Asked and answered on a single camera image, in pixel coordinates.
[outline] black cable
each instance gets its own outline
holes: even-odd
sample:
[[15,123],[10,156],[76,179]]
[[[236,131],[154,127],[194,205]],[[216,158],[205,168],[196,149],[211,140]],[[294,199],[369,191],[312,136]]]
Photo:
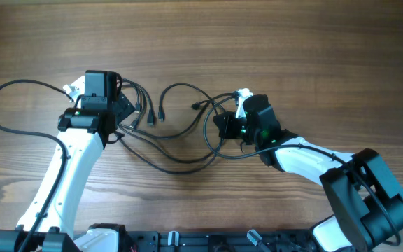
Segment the black cable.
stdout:
[[153,110],[152,99],[150,98],[150,95],[148,94],[147,90],[144,87],[142,87],[141,85],[139,85],[138,83],[136,83],[134,81],[131,81],[131,80],[128,80],[126,78],[123,78],[122,82],[126,82],[126,83],[129,83],[131,85],[134,85],[138,89],[140,89],[143,94],[146,94],[147,102],[148,102],[148,105],[149,105],[148,115],[147,115],[147,123],[148,123],[149,126],[153,126],[155,124],[155,112]]
[[[215,101],[221,97],[236,97],[237,93],[224,93],[224,94],[219,94],[217,96],[214,96],[212,99]],[[199,109],[200,105],[202,105],[203,103],[208,103],[210,102],[209,100],[204,100],[204,101],[198,101],[196,103],[194,103],[193,105],[191,105],[191,107],[195,110]],[[221,108],[223,111],[225,111],[225,109],[223,108],[222,105],[219,105],[219,108]]]
[[139,140],[141,140],[141,141],[144,141],[144,142],[146,142],[147,144],[150,144],[153,148],[156,148],[159,152],[161,152],[161,154],[163,154],[166,158],[169,158],[170,160],[172,160],[172,161],[174,161],[174,162],[177,162],[177,163],[181,163],[181,164],[193,164],[193,163],[196,163],[196,162],[201,162],[201,161],[205,161],[207,158],[209,158],[210,156],[212,156],[212,152],[210,152],[210,153],[208,153],[207,155],[205,155],[204,157],[201,157],[201,158],[197,158],[197,159],[193,159],[193,160],[181,160],[181,159],[178,159],[178,158],[176,158],[176,157],[174,157],[174,156],[172,156],[172,155],[170,155],[170,154],[168,154],[168,153],[166,153],[163,149],[161,149],[158,145],[156,145],[155,143],[153,143],[153,142],[151,142],[151,141],[149,141],[149,140],[147,140],[147,139],[144,139],[143,137],[140,137],[140,136],[137,136],[137,135],[135,135],[135,134],[132,134],[131,132],[129,132],[129,128],[128,127],[125,127],[125,126],[119,126],[119,128],[123,131],[123,132],[125,132],[126,134],[128,134],[128,135],[130,135],[130,136],[132,136],[132,137],[134,137],[134,138],[136,138],[136,139],[139,139]]
[[[235,96],[234,96],[234,93],[225,93],[225,94],[219,94],[218,96],[213,97],[212,99],[218,99],[218,98],[220,98],[220,97],[224,97],[224,96],[227,96],[227,95],[233,95],[233,97],[235,97]],[[144,135],[144,136],[150,137],[151,139],[161,139],[161,140],[175,139],[175,138],[177,138],[177,137],[182,136],[184,133],[188,132],[192,127],[194,127],[194,126],[199,122],[199,119],[200,119],[201,116],[203,115],[203,112],[208,108],[209,105],[210,105],[209,103],[206,103],[206,104],[201,108],[200,112],[197,114],[197,116],[195,117],[195,119],[189,124],[189,126],[187,126],[182,132],[177,133],[177,134],[168,135],[168,136],[157,136],[157,135],[154,135],[154,134],[145,132],[145,131],[140,130],[140,129],[130,129],[130,130],[133,131],[133,132],[142,134],[142,135]],[[225,108],[223,108],[223,106],[219,105],[219,107],[220,107],[223,111],[226,111]]]
[[[214,160],[215,160],[215,155],[206,163],[204,164],[202,167],[198,167],[195,169],[191,169],[191,170],[187,170],[187,171],[169,171],[163,168],[158,167],[157,165],[149,162],[147,159],[145,159],[144,157],[142,157],[141,155],[139,155],[138,153],[136,153],[134,150],[132,150],[125,142],[124,140],[120,139],[119,142],[127,149],[129,150],[131,153],[133,153],[135,156],[137,156],[140,160],[143,160],[145,163],[147,163],[148,165],[150,165],[151,167],[157,169],[160,172],[164,172],[166,174],[172,174],[172,175],[187,175],[187,174],[193,174],[195,172],[199,172],[205,168],[207,168]],[[220,140],[217,150],[220,150],[220,147],[222,146],[223,143],[223,139]]]
[[[122,88],[135,88],[136,90],[138,90],[137,86],[135,86],[135,84],[131,84],[131,83],[122,85]],[[138,117],[135,120],[133,120],[132,123],[130,124],[130,127],[134,128],[134,129],[136,129],[136,127],[138,127],[139,121],[144,116],[144,113],[146,112],[146,108],[147,108],[146,95],[141,90],[138,90],[138,92],[142,96],[142,99],[141,99],[142,105],[140,105]]]
[[116,144],[119,141],[119,139],[121,139],[125,136],[123,133],[120,133],[120,132],[115,132],[114,135],[116,136],[116,140],[107,141],[106,142],[107,144]]
[[[0,90],[2,90],[3,88],[12,85],[12,84],[16,84],[16,83],[33,83],[33,84],[38,84],[38,85],[42,85],[45,86],[47,88],[51,88],[55,91],[61,92],[62,94],[66,95],[71,101],[73,100],[67,93],[65,93],[65,91],[60,90],[56,87],[53,87],[49,84],[46,83],[42,83],[40,81],[36,81],[36,80],[12,80],[6,84],[0,85]],[[7,127],[4,127],[2,125],[0,125],[0,130],[3,130],[5,132],[9,132],[9,133],[14,133],[14,134],[21,134],[21,135],[27,135],[27,136],[37,136],[37,137],[45,137],[48,139],[51,139],[53,141],[55,141],[60,148],[62,149],[62,163],[60,165],[60,169],[57,173],[57,177],[50,189],[50,192],[48,194],[48,196],[46,197],[45,203],[43,204],[43,206],[41,207],[41,210],[39,213],[37,213],[36,216],[36,220],[34,222],[34,224],[31,227],[31,230],[27,233],[26,238],[24,239],[23,243],[21,244],[20,248],[19,248],[19,252],[24,252],[24,250],[26,249],[29,240],[31,239],[33,233],[35,232],[35,230],[37,229],[38,225],[40,225],[41,220],[45,217],[45,213],[46,210],[49,207],[50,201],[52,199],[52,196],[54,195],[57,186],[59,185],[60,179],[62,178],[65,166],[66,166],[66,160],[68,158],[68,153],[66,151],[66,146],[63,144],[62,141],[60,141],[57,137],[55,136],[51,136],[49,134],[45,134],[45,133],[40,133],[40,132],[29,132],[29,131],[24,131],[24,130],[16,130],[16,129],[9,129]]]
[[76,98],[76,103],[74,103],[74,108],[77,108],[78,102],[80,101],[80,99],[82,99],[82,97],[85,96],[84,94],[80,94],[77,96]]
[[119,81],[118,90],[116,91],[116,97],[119,97],[120,90],[122,88],[122,77],[120,76],[120,74],[116,73],[116,78],[117,78],[117,81]]
[[163,108],[163,105],[162,105],[162,102],[164,100],[164,96],[166,95],[167,91],[169,91],[171,88],[174,88],[174,87],[177,87],[177,86],[186,86],[186,87],[189,87],[189,88],[193,88],[193,89],[197,90],[198,92],[202,93],[204,96],[206,96],[209,101],[212,102],[214,100],[205,91],[199,89],[198,87],[196,87],[194,85],[187,84],[187,83],[175,83],[175,84],[172,84],[169,87],[166,87],[162,91],[162,93],[160,95],[160,106],[158,108],[158,118],[160,119],[160,121],[164,121],[164,117],[165,117],[164,116],[164,108]]

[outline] robotic arm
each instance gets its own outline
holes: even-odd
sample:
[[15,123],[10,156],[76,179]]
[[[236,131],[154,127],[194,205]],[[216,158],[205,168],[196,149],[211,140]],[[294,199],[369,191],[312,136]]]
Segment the robotic arm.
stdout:
[[[123,225],[93,225],[85,235],[73,240],[74,218],[90,170],[116,125],[134,111],[117,87],[117,79],[119,75],[113,72],[87,71],[85,77],[64,87],[74,100],[80,97],[81,101],[65,110],[59,118],[58,139],[65,144],[69,154],[65,172],[46,215],[33,230],[62,160],[57,145],[41,187],[16,229],[0,230],[0,251],[18,251],[28,232],[34,235],[28,241],[26,251],[38,246],[42,246],[43,251],[136,251],[132,245],[135,234],[127,234]],[[247,144],[254,144],[256,151],[269,149],[260,153],[261,161],[267,166],[299,174],[325,189],[334,215],[310,229],[311,251],[344,248],[370,251],[389,237],[398,236],[399,230],[403,229],[403,189],[376,151],[365,149],[352,154],[315,146],[297,134],[281,129],[266,95],[253,95],[248,89],[238,90],[237,94],[237,111],[225,112],[213,119],[220,137],[243,139]],[[376,191],[362,199],[358,194],[362,186],[366,189],[374,186]],[[189,238],[185,241],[184,236],[179,238],[175,231],[157,235],[159,239],[167,238],[168,246],[158,243],[153,235],[150,243],[144,245],[145,251],[151,244],[154,244],[154,252],[155,249],[172,252],[182,242],[190,243]],[[140,237],[143,235],[136,236],[137,244],[141,242]],[[202,237],[210,237],[207,240],[209,247],[214,236],[203,234]],[[261,250],[272,251],[262,243],[255,230],[248,233],[248,239]],[[239,239],[234,241],[243,246]]]
[[[325,251],[351,245],[358,251],[370,251],[389,243],[386,239],[393,235],[400,243],[403,189],[375,150],[352,154],[315,146],[281,129],[266,95],[253,96],[248,89],[237,92],[237,112],[214,116],[219,136],[243,139],[254,144],[256,151],[275,148],[260,153],[264,164],[323,186],[334,216],[313,227],[313,236]],[[370,193],[364,199],[358,194],[362,186]]]

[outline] wooden table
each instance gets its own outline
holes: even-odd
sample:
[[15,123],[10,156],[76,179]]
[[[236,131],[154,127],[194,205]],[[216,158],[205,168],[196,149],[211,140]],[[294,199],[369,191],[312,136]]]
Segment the wooden table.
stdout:
[[[176,82],[210,95],[250,88],[268,95],[283,126],[311,143],[338,151],[376,149],[403,185],[400,1],[0,7],[0,85],[29,78],[61,88],[87,69],[117,71],[142,84],[156,111],[161,91]],[[134,93],[125,92],[134,101]],[[166,121],[154,128],[143,121],[140,128],[177,133],[195,117],[190,105],[203,99],[176,87],[164,100]],[[0,123],[56,135],[57,118],[69,106],[49,89],[17,85],[0,93]],[[213,124],[208,132],[215,141]],[[125,140],[158,165],[192,167]],[[208,152],[201,124],[181,139],[160,143],[182,158]],[[27,209],[54,146],[0,131],[0,229],[13,229]],[[239,142],[228,141],[223,153],[240,155]],[[258,157],[217,159],[198,174],[171,176],[114,144],[91,171],[75,230],[93,223],[158,231],[308,228],[331,213],[321,187],[266,167]],[[403,251],[403,244],[377,251]]]

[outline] cable connector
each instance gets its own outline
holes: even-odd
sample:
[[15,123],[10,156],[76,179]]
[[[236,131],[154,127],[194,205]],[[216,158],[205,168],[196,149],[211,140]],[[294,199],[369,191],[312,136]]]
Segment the cable connector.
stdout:
[[153,113],[153,110],[149,110],[148,115],[147,115],[147,124],[149,126],[153,126],[155,124],[155,115]]
[[160,119],[160,122],[164,121],[164,111],[161,106],[158,108],[158,119]]
[[134,120],[132,123],[130,123],[130,127],[132,129],[136,129],[136,126],[138,126],[138,120]]
[[198,110],[198,109],[200,109],[200,103],[199,103],[199,102],[196,102],[196,103],[194,103],[193,105],[191,105],[191,107],[192,107],[192,109],[194,109],[194,110]]
[[134,111],[137,113],[141,112],[141,105],[139,102],[136,102],[136,104],[134,105],[134,109],[135,109]]

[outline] wood grain surface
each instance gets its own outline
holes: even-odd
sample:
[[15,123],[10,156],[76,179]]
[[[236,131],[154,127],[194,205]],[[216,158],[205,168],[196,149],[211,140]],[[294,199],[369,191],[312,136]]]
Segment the wood grain surface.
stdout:
[[[0,85],[29,78],[60,88],[87,69],[142,84],[156,111],[161,91],[176,82],[210,95],[250,88],[268,95],[283,126],[311,143],[377,150],[403,185],[403,1],[0,6]],[[140,128],[177,133],[195,117],[190,105],[203,99],[176,87],[164,100],[166,121]],[[56,135],[57,118],[69,106],[44,87],[16,85],[0,92],[0,123]],[[214,142],[215,126],[208,132]],[[192,167],[125,140],[158,165]],[[187,159],[208,152],[201,125],[160,144]],[[0,131],[0,229],[13,229],[29,206],[54,145]],[[228,141],[223,153],[240,155],[239,142]],[[114,144],[91,171],[75,230],[93,223],[158,231],[309,228],[331,213],[321,187],[258,157],[217,159],[198,174],[171,176]],[[403,251],[403,243],[376,251]]]

